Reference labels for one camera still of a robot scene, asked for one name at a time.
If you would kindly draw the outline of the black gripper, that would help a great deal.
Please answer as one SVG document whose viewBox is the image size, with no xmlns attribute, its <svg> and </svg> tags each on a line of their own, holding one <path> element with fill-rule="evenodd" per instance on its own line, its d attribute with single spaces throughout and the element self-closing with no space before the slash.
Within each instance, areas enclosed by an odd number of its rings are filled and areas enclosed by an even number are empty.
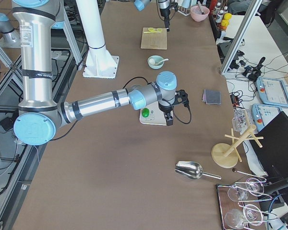
<svg viewBox="0 0 288 230">
<path fill-rule="evenodd" d="M 161 9 L 159 8 L 159 11 L 160 11 L 160 19 L 164 21 L 164 24 L 165 24 L 165 28 L 167 28 L 167 31 L 170 31 L 170 7 L 167 7 L 167 8 L 164 8 L 164 9 Z"/>
<path fill-rule="evenodd" d="M 164 114 L 166 125 L 173 125 L 173 115 L 171 114 L 173 111 L 173 105 L 167 101 L 158 101 L 158 107 Z"/>
</svg>

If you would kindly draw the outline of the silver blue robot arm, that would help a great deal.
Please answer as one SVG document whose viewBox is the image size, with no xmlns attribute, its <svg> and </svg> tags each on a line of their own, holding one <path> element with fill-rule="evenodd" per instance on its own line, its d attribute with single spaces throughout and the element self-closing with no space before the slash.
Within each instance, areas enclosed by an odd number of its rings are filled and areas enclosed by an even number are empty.
<svg viewBox="0 0 288 230">
<path fill-rule="evenodd" d="M 65 95 L 53 92 L 51 65 L 51 29 L 64 26 L 63 2 L 14 0 L 12 12 L 19 22 L 23 78 L 23 99 L 13 132 L 21 142 L 31 146 L 46 144 L 67 124 L 125 105 L 140 110 L 158 103 L 167 126 L 173 124 L 172 110 L 178 97 L 173 72 L 162 71 L 145 86 L 135 85 L 69 103 Z"/>
<path fill-rule="evenodd" d="M 142 11 L 150 4 L 151 0 L 135 0 L 134 6 L 138 11 Z M 170 10 L 176 7 L 176 3 L 170 0 L 156 0 L 157 13 L 163 21 L 167 32 L 170 31 Z"/>
</svg>

